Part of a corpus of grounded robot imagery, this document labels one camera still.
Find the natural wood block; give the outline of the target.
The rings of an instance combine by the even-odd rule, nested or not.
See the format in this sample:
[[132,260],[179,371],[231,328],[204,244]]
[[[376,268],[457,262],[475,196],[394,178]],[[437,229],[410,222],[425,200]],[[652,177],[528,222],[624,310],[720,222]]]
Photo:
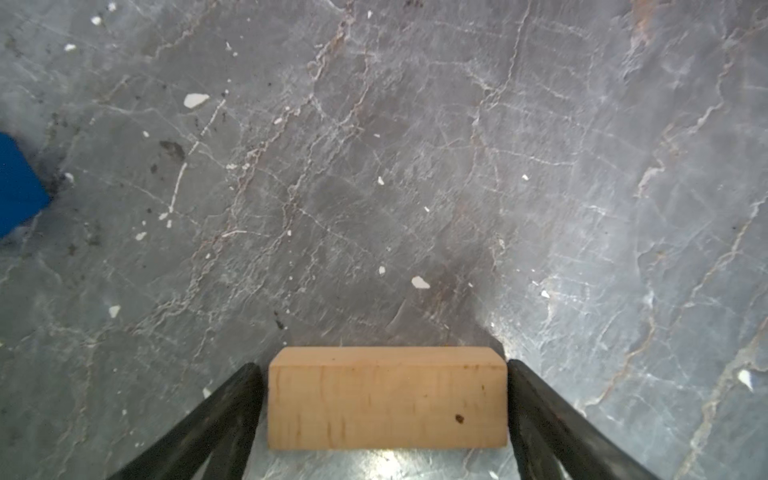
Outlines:
[[286,347],[269,365],[272,450],[508,443],[507,366],[489,347]]

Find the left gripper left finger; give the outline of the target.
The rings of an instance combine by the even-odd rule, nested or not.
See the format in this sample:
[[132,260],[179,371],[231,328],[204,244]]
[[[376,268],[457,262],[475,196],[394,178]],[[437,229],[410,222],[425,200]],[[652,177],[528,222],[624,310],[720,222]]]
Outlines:
[[241,479],[264,400],[260,368],[247,363],[113,479]]

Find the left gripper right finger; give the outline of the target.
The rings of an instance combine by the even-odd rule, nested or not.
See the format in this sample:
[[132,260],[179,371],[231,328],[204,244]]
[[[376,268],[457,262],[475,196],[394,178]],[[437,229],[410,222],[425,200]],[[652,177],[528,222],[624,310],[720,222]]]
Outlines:
[[508,430],[522,479],[654,479],[520,360],[507,362]]

